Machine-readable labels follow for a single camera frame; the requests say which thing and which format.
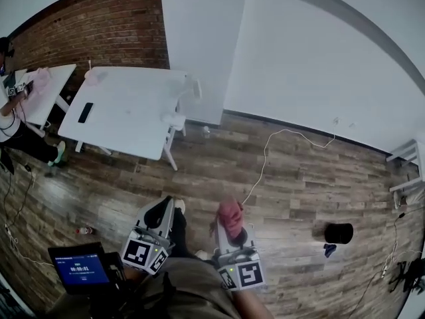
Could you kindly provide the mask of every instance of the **smartphone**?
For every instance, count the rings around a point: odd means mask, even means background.
[[[93,103],[86,103],[83,111],[81,112],[80,118],[78,119],[78,123],[85,123],[86,122],[86,119],[87,119],[88,114],[90,113],[92,107],[93,107]]]

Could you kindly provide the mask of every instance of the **person's arm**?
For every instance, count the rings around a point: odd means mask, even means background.
[[[233,305],[242,319],[274,319],[270,311],[261,303],[257,294],[250,290],[232,292]]]
[[[7,102],[2,108],[0,108],[0,114],[5,117],[12,112],[12,110],[18,105],[18,103],[25,98],[25,93],[19,93],[10,102]]]

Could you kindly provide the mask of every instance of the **bottle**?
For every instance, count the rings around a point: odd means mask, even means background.
[[[204,126],[202,128],[202,137],[203,138],[210,138],[210,134],[211,134],[210,128],[208,126]]]
[[[77,234],[82,234],[82,235],[85,235],[85,234],[92,234],[92,233],[93,233],[93,229],[92,229],[92,228],[90,228],[90,227],[81,227],[81,228],[78,228],[78,229],[75,231],[75,233],[77,233]]]

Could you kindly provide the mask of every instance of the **blue object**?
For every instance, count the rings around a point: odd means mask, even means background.
[[[65,284],[107,284],[109,279],[97,254],[55,258]]]
[[[325,257],[329,258],[331,254],[337,250],[337,245],[328,245],[325,243],[323,248],[325,249]]]

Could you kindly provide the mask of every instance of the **black cup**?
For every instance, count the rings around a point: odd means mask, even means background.
[[[325,229],[327,243],[343,243],[346,245],[353,238],[354,228],[350,223],[331,223]]]

